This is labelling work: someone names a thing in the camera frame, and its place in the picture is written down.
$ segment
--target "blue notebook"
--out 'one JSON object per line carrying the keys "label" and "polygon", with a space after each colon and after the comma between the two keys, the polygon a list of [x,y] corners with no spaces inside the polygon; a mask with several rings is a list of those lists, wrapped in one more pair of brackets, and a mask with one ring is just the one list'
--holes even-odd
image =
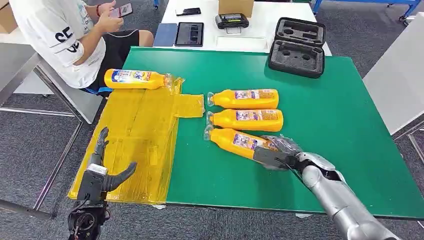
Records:
{"label": "blue notebook", "polygon": [[153,47],[172,47],[177,36],[176,23],[160,23],[157,27]]}

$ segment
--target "green tabletop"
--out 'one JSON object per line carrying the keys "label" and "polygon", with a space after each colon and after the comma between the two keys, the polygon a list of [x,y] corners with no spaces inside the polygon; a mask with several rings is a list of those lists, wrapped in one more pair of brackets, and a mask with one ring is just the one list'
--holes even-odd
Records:
{"label": "green tabletop", "polygon": [[[424,199],[352,60],[327,56],[324,74],[311,79],[271,70],[267,57],[252,52],[134,47],[124,68],[181,76],[184,94],[277,89],[278,109],[284,115],[281,134],[293,138],[304,151],[332,162],[373,215],[424,219]],[[179,120],[167,203],[324,211],[290,171],[267,170],[203,140],[205,118]]]}

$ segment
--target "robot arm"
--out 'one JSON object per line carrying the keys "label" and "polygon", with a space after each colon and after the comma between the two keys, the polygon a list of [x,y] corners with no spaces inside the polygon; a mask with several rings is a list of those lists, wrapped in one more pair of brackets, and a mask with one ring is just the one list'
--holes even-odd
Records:
{"label": "robot arm", "polygon": [[371,215],[331,163],[309,152],[300,152],[296,157],[300,162],[309,162],[301,171],[303,183],[345,240],[400,240]]}
{"label": "robot arm", "polygon": [[108,141],[109,129],[103,128],[98,136],[94,152],[88,161],[88,167],[82,175],[76,202],[68,215],[68,240],[97,240],[101,235],[101,226],[111,215],[107,210],[107,193],[115,190],[135,171],[136,162],[118,175],[109,175],[103,166],[103,156]]}
{"label": "robot arm", "polygon": [[257,146],[253,159],[268,169],[289,169],[316,196],[345,240],[401,240],[362,204],[336,167],[322,156],[303,152],[291,139],[265,136],[278,151]]}

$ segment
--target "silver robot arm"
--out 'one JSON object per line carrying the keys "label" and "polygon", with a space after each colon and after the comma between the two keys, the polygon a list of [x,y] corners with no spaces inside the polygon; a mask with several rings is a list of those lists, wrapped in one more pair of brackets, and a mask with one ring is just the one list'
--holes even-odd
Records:
{"label": "silver robot arm", "polygon": [[300,152],[296,157],[306,166],[299,171],[303,183],[345,240],[401,240],[371,215],[333,164],[310,152]]}

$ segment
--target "wristband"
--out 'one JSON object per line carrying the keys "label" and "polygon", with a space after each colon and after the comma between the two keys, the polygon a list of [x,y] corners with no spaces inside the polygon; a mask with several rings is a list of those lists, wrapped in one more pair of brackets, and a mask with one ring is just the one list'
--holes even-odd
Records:
{"label": "wristband", "polygon": [[97,17],[100,17],[100,13],[99,13],[99,7],[101,4],[97,5],[97,7],[95,8],[95,12],[97,13]]}

